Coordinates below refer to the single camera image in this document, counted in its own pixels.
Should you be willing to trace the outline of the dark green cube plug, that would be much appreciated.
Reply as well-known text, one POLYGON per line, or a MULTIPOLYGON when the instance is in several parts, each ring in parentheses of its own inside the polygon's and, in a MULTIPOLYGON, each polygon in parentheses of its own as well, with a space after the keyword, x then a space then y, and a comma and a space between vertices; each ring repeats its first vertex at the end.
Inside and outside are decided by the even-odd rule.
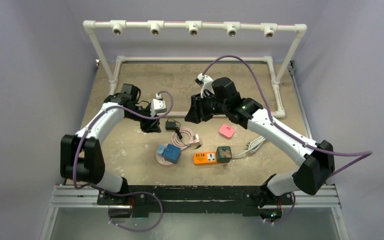
POLYGON ((230 146, 219 146, 216 149, 216 161, 218 164, 229 163, 233 157, 230 146))

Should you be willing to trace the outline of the pink round socket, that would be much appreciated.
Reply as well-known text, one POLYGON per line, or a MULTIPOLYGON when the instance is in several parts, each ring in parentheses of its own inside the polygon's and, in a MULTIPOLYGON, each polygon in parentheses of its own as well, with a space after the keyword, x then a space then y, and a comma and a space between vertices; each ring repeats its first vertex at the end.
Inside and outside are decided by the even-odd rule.
POLYGON ((175 164, 169 161, 166 161, 163 156, 160 156, 157 152, 155 153, 156 161, 163 167, 173 167, 175 164))

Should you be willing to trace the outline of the blue cube socket adapter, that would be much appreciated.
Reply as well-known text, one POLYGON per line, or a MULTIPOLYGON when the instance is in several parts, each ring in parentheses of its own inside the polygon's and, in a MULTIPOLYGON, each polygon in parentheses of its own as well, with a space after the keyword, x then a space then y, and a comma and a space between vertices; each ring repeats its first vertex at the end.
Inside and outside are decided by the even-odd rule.
POLYGON ((180 147, 168 144, 162 153, 162 157, 165 161, 171 164, 177 164, 179 162, 181 153, 182 150, 180 147))

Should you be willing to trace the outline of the light blue USB charger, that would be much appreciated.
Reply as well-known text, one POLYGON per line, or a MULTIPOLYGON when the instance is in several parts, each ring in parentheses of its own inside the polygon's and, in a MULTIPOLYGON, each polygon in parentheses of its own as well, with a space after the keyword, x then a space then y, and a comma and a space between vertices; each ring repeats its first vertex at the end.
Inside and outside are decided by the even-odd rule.
POLYGON ((156 154, 157 154, 158 156, 162 156, 163 153, 164 153, 164 151, 165 151, 165 149, 166 149, 166 145, 165 145, 165 144, 160 144, 160 145, 158 146, 157 150, 156 150, 156 154))

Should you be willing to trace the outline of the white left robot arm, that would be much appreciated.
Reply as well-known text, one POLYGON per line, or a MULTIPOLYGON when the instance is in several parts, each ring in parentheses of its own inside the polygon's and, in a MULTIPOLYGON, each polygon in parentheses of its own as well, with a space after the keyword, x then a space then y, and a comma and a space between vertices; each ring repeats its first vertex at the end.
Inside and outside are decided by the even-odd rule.
POLYGON ((60 141, 60 175, 78 182, 93 185, 110 192, 109 197, 118 205, 129 199, 127 179, 106 169, 102 144, 113 128, 123 119, 139 122, 144 133, 161 132, 162 115, 169 112, 162 94, 158 92, 147 106, 141 106, 142 91, 125 83, 119 92, 108 95, 92 120, 75 134, 66 134, 60 141))

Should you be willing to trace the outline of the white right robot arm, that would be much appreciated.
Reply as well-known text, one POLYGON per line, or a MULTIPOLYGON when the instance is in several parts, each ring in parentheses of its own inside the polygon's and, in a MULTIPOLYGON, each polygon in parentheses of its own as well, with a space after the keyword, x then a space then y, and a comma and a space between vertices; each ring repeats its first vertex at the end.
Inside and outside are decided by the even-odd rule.
POLYGON ((328 154, 333 151, 330 142, 316 142, 292 130, 254 99, 241 97, 228 77, 212 80, 199 74, 195 82, 201 92, 191 96, 185 121, 199 124, 225 115, 232 123, 274 144, 298 166, 296 171, 275 174, 263 184, 260 196, 264 202, 272 204, 294 191, 315 195, 335 171, 334 156, 328 154))

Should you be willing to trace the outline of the black power adapter with cord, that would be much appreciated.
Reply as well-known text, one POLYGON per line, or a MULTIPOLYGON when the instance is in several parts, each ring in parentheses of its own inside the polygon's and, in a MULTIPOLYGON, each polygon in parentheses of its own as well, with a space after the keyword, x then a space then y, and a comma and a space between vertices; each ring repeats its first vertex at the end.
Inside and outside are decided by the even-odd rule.
POLYGON ((168 118, 165 122, 165 129, 167 131, 174 131, 177 137, 182 140, 183 136, 180 132, 181 124, 173 118, 168 118))

